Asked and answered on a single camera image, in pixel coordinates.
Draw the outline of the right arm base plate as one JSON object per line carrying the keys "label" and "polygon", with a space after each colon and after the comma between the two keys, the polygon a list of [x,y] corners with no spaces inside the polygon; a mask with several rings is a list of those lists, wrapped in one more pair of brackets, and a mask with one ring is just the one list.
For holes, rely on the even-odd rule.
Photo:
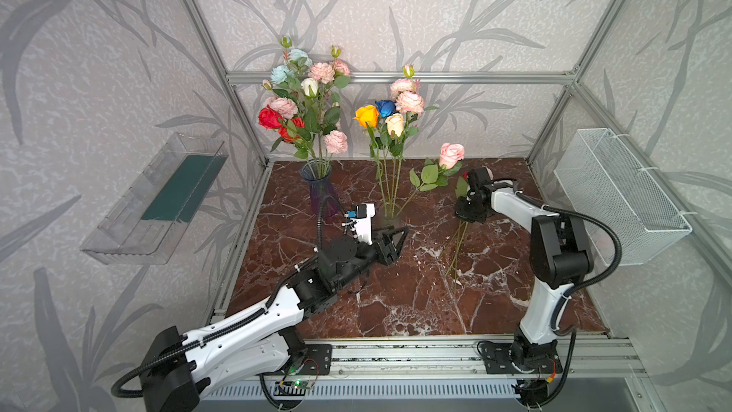
{"label": "right arm base plate", "polygon": [[477,349],[487,374],[548,376],[563,371],[555,341],[528,345],[479,341]]}

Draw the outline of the clear frosted glass vase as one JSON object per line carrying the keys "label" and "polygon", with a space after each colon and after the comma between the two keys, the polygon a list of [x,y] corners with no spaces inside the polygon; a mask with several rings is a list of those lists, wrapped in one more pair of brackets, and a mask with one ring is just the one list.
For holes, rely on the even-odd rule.
{"label": "clear frosted glass vase", "polygon": [[396,228],[402,225],[400,208],[392,202],[383,203],[377,209],[376,225],[382,228]]}

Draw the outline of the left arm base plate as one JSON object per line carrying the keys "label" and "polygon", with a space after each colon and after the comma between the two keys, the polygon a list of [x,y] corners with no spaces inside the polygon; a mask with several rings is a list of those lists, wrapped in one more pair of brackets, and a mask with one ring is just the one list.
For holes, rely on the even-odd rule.
{"label": "left arm base plate", "polygon": [[305,343],[303,347],[289,355],[281,368],[265,370],[264,375],[328,375],[333,360],[333,349],[333,345],[327,343]]}

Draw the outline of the pink carnation tall stem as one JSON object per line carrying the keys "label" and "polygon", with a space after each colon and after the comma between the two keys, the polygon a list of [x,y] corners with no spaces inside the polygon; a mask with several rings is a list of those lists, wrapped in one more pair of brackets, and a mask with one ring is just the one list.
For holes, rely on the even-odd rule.
{"label": "pink carnation tall stem", "polygon": [[313,62],[307,76],[324,85],[327,99],[324,102],[323,133],[328,124],[341,120],[341,91],[350,83],[350,67],[341,58],[342,48],[338,45],[331,47],[331,58],[328,61]]}

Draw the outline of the small pink flower stem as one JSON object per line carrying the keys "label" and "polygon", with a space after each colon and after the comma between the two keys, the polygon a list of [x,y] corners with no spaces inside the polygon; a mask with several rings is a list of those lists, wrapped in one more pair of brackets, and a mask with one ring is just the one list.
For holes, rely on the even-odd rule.
{"label": "small pink flower stem", "polygon": [[348,152],[348,137],[342,131],[341,121],[328,124],[323,135],[318,137],[318,156],[331,160],[333,155],[345,155]]}

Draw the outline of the pink rose stem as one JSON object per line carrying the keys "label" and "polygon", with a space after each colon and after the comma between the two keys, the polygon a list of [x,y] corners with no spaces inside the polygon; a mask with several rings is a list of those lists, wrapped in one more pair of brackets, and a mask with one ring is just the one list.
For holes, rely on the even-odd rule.
{"label": "pink rose stem", "polygon": [[450,177],[461,169],[464,156],[463,145],[444,143],[440,147],[440,155],[437,159],[425,160],[419,172],[411,169],[408,175],[411,190],[406,200],[398,207],[396,215],[400,216],[418,195],[446,187]]}

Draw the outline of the purple glass vase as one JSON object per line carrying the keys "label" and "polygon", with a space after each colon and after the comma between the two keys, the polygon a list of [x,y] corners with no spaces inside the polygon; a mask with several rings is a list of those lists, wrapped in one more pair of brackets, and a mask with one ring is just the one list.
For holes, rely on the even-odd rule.
{"label": "purple glass vase", "polygon": [[311,209],[324,219],[339,211],[339,197],[331,181],[332,165],[325,159],[308,159],[300,169],[301,178],[308,184]]}

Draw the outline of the red rose stem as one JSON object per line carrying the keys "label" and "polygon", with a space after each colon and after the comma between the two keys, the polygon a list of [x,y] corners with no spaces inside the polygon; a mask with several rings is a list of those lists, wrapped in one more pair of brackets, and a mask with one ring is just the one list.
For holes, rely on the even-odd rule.
{"label": "red rose stem", "polygon": [[282,119],[278,130],[283,142],[295,147],[295,158],[315,159],[315,138],[316,134],[309,131],[302,117],[296,116],[292,119]]}
{"label": "red rose stem", "polygon": [[[265,107],[263,108],[259,114],[258,114],[258,124],[263,127],[266,130],[270,131],[277,131],[279,130],[281,123],[280,121],[282,119],[286,119],[282,114],[277,113],[274,109],[271,107]],[[283,142],[280,138],[280,135],[278,133],[278,138],[275,140],[274,144],[271,147],[271,151],[274,152],[278,150],[278,147],[281,144],[289,144],[286,142]]]}

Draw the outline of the striped pink peony stem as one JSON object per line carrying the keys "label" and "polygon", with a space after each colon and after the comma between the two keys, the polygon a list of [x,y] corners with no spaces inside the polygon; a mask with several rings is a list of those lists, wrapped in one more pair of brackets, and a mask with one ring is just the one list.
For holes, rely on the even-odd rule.
{"label": "striped pink peony stem", "polygon": [[403,152],[406,141],[419,134],[416,122],[424,113],[425,100],[419,94],[419,80],[413,65],[402,67],[403,78],[395,81],[390,87],[391,99],[396,104],[396,113],[404,115],[405,130],[403,137]]}

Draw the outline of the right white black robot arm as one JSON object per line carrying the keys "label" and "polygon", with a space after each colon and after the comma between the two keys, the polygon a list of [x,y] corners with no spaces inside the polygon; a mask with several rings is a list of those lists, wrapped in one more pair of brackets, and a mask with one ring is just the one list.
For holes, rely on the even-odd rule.
{"label": "right white black robot arm", "polygon": [[[483,167],[470,170],[457,183],[456,216],[467,223],[484,223],[505,216],[530,234],[529,263],[534,288],[529,306],[512,343],[486,341],[487,371],[534,373],[556,360],[558,338],[572,333],[562,330],[565,307],[579,291],[612,275],[621,264],[620,237],[606,223],[589,215],[551,207],[527,196],[516,179],[496,179]],[[613,259],[593,278],[594,262],[586,225],[591,224],[611,240]]]}

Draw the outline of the light blue flower stem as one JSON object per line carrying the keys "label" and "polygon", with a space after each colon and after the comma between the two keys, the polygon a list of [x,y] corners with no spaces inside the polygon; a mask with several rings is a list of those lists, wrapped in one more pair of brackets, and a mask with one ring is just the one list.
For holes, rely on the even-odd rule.
{"label": "light blue flower stem", "polygon": [[283,35],[278,44],[282,49],[282,61],[270,71],[269,90],[291,99],[303,98],[301,84],[313,61],[306,51],[295,48],[292,38],[287,35]]}

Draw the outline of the peach rose stem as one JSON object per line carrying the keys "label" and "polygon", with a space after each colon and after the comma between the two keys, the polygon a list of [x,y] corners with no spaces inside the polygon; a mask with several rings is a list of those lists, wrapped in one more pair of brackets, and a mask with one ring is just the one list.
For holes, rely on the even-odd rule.
{"label": "peach rose stem", "polygon": [[387,151],[392,163],[392,171],[387,179],[388,202],[386,203],[387,217],[394,217],[396,212],[396,193],[398,192],[398,181],[403,152],[403,135],[405,130],[405,118],[403,114],[394,113],[385,120],[387,138]]}

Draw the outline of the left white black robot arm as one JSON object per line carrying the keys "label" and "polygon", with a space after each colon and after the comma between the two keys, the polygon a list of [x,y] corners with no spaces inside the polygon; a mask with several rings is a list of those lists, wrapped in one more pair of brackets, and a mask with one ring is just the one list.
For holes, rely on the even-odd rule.
{"label": "left white black robot arm", "polygon": [[161,331],[142,364],[112,385],[112,396],[141,399],[148,411],[192,411],[220,387],[299,371],[309,347],[297,326],[335,304],[339,293],[373,265],[395,263],[409,236],[408,227],[373,227],[371,203],[339,213],[342,236],[325,240],[318,215],[314,254],[283,277],[268,298],[186,333],[175,326]]}

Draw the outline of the blue rose stem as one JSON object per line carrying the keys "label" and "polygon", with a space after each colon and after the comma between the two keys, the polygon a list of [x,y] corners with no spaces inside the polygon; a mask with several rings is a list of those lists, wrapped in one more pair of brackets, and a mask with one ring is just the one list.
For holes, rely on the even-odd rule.
{"label": "blue rose stem", "polygon": [[376,102],[376,106],[379,110],[379,135],[381,141],[381,158],[384,165],[384,182],[387,191],[387,202],[394,203],[392,175],[389,170],[392,139],[388,131],[388,118],[396,112],[396,104],[392,100],[379,100]]}

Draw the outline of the orange rose stem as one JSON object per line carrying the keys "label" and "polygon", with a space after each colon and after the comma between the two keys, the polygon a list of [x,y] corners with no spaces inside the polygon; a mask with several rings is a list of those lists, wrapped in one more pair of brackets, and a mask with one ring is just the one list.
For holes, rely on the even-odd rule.
{"label": "orange rose stem", "polygon": [[383,209],[387,209],[387,191],[384,182],[384,165],[381,158],[381,141],[379,135],[379,110],[376,105],[366,105],[356,110],[355,120],[366,131],[369,137],[369,150],[372,160],[377,165],[376,179],[381,193]]}

